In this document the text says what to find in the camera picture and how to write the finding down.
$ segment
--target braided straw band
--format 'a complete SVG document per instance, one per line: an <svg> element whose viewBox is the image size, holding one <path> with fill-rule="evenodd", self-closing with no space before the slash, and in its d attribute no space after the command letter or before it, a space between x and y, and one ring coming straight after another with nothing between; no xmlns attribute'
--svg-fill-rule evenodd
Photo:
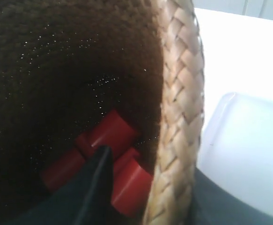
<svg viewBox="0 0 273 225"><path fill-rule="evenodd" d="M153 1L164 66L160 141L144 224L175 225L191 202L203 124L204 57L191 0Z"/></svg>

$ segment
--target red object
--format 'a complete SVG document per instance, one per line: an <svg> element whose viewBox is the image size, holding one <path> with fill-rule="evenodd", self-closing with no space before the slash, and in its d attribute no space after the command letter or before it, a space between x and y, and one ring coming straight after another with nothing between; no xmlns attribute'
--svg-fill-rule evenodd
<svg viewBox="0 0 273 225"><path fill-rule="evenodd" d="M124 155L116 160L113 164L113 176L117 177L120 171L130 162L131 159L138 159L140 157L140 153L133 147L128 149Z"/></svg>
<svg viewBox="0 0 273 225"><path fill-rule="evenodd" d="M89 133L84 132L75 139L75 145L87 158L101 145L112 149L113 159L120 157L140 136L116 110L109 112Z"/></svg>
<svg viewBox="0 0 273 225"><path fill-rule="evenodd" d="M152 179L135 159L131 159L114 181L111 204L121 214L134 217L147 202Z"/></svg>
<svg viewBox="0 0 273 225"><path fill-rule="evenodd" d="M73 148L61 156L59 160L40 173L40 177L50 192L65 185L83 167L85 159Z"/></svg>

